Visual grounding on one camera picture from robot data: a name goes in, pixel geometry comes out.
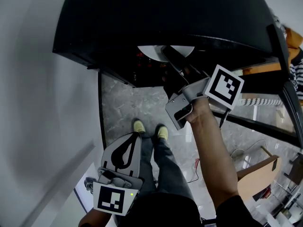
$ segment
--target leg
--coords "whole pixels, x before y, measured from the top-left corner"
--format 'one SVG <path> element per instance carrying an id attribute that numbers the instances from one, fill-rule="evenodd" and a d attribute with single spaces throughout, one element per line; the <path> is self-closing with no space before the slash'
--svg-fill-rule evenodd
<path id="1" fill-rule="evenodd" d="M 141 121 L 134 122 L 134 131 L 139 132 L 142 139 L 141 145 L 141 162 L 139 177 L 144 179 L 138 198 L 157 191 L 152 175 L 152 140 L 145 132 L 145 128 Z"/>
<path id="2" fill-rule="evenodd" d="M 166 140 L 159 138 L 154 145 L 154 149 L 154 159 L 160 168 L 158 191 L 181 195 L 194 200 L 185 177 L 177 165 Z"/>

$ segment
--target sneaker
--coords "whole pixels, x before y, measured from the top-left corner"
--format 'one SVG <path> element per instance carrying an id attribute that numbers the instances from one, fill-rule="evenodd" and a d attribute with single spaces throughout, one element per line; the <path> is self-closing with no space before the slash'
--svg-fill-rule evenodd
<path id="1" fill-rule="evenodd" d="M 141 120 L 136 120 L 133 124 L 134 131 L 138 133 L 145 133 L 145 128 Z"/>
<path id="2" fill-rule="evenodd" d="M 158 139 L 165 139 L 169 138 L 169 131 L 166 126 L 161 126 L 158 129 Z"/>

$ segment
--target person's hand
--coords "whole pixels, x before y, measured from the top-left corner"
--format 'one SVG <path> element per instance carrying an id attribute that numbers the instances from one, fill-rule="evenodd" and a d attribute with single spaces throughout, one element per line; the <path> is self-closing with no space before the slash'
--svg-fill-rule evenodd
<path id="1" fill-rule="evenodd" d="M 193 103 L 193 111 L 185 117 L 189 123 L 194 123 L 198 118 L 207 118 L 212 115 L 207 97 L 196 99 Z"/>

